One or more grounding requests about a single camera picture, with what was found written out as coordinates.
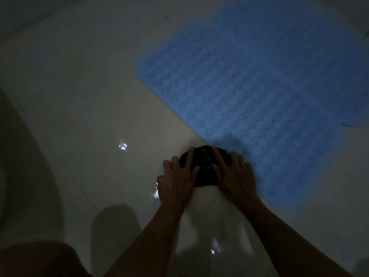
hand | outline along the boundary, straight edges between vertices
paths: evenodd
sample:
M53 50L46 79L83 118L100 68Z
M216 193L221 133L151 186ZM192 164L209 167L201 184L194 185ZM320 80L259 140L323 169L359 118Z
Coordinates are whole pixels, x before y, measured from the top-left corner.
M254 204L259 200L256 195L255 176L250 163L245 163L243 156L231 152L232 164L227 166L216 146L213 152L219 166L213 164L218 176L218 187L224 196L238 209L252 212Z
M200 169L197 166L191 172L193 153L194 148L190 147L183 168L179 165L179 158L176 156L172 157L172 162L164 160L164 176L160 175L157 178L161 203L180 215L183 214L190 203L195 188L196 175Z

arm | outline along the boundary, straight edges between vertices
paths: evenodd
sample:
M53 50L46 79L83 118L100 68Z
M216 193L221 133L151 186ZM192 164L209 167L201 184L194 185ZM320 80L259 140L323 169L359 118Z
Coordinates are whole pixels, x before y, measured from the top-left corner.
M281 277L352 277L263 205L250 163L232 152L228 167L215 146L213 151L219 163L214 169L220 190L249 220Z
M104 277L165 276L173 239L179 220L191 200L199 167L191 172L194 149L188 152L184 168L178 157L163 162L164 176L159 176L161 205L141 234L117 259Z

black object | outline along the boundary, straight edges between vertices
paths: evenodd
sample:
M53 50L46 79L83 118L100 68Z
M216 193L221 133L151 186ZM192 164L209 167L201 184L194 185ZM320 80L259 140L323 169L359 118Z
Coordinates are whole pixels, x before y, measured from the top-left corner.
M219 152L223 157L225 164L230 166L231 158L229 157L228 153L223 149L219 149ZM179 165L182 168L185 166L187 154L188 152L182 154L181 158L179 159ZM200 186L218 185L218 177L215 173L215 170L211 166L212 164L219 165L211 146L202 146L199 148L195 148L191 170L196 166L201 167L199 172L197 173L195 181L196 188Z

forearm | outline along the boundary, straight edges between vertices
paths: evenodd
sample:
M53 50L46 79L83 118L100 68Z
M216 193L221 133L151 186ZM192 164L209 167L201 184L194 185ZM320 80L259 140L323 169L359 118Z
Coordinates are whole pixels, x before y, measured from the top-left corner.
M252 210L244 207L240 210L256 231L281 277L351 276L274 215L259 199L255 200Z
M104 275L165 276L180 214L161 205L136 240Z

left hand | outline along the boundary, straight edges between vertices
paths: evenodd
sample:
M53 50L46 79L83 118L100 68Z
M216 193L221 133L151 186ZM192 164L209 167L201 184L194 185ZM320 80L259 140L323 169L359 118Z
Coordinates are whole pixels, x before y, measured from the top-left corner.
M157 178L158 194L162 205L168 206L175 212L182 215L190 203L193 190L195 188L195 179L200 167L197 166L191 172L191 164L194 154L194 148L188 149L186 164L183 168L179 165L179 158L172 157L163 161L164 175Z

